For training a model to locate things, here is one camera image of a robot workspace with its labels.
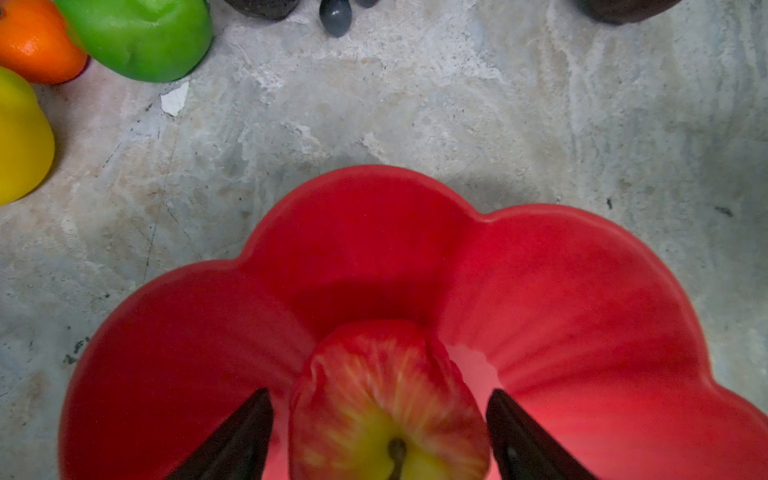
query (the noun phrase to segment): concrete surface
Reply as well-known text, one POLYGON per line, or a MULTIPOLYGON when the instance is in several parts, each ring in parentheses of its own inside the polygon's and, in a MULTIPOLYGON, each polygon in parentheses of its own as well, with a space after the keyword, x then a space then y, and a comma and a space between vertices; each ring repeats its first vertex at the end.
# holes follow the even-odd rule
POLYGON ((569 0, 382 0, 328 38, 212 1, 188 78, 97 64, 39 88, 60 154, 0 208, 0 478, 56 478, 56 431, 87 338, 131 291, 234 257, 285 193, 392 164, 479 210, 560 202, 625 226, 700 315, 719 382, 768 411, 768 5, 685 0, 598 25, 569 0), (177 117, 160 96, 189 81, 177 117))

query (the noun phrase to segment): black mark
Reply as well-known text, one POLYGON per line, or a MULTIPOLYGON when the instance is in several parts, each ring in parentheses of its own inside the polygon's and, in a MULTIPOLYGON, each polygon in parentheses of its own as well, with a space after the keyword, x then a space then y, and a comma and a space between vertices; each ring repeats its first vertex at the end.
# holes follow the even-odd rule
POLYGON ((733 216, 733 211, 731 211, 731 209, 728 208, 728 207, 717 207, 717 206, 715 206, 715 210, 717 210, 718 212, 722 213, 726 217, 732 217, 733 216))

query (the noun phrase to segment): tangerine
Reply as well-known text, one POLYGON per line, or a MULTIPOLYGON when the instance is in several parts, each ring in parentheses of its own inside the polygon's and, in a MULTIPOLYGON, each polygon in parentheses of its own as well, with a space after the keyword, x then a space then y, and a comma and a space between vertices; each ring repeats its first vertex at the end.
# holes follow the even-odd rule
POLYGON ((36 84, 77 77, 88 54, 72 43, 51 0, 0 0, 0 66, 36 84))

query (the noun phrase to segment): yellow fruit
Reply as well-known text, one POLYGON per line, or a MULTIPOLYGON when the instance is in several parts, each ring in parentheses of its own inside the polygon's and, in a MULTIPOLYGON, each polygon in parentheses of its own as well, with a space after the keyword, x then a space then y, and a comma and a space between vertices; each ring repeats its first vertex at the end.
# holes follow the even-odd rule
POLYGON ((27 81, 0 67, 0 205, 33 191, 53 162, 53 131, 27 81))

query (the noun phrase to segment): green fruit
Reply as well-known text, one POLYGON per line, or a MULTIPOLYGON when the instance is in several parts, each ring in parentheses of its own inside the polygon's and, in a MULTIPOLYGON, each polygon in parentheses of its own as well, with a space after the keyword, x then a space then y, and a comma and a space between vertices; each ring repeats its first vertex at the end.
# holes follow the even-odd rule
POLYGON ((204 0, 55 0, 70 31, 99 63, 135 80, 173 81, 214 37, 204 0))

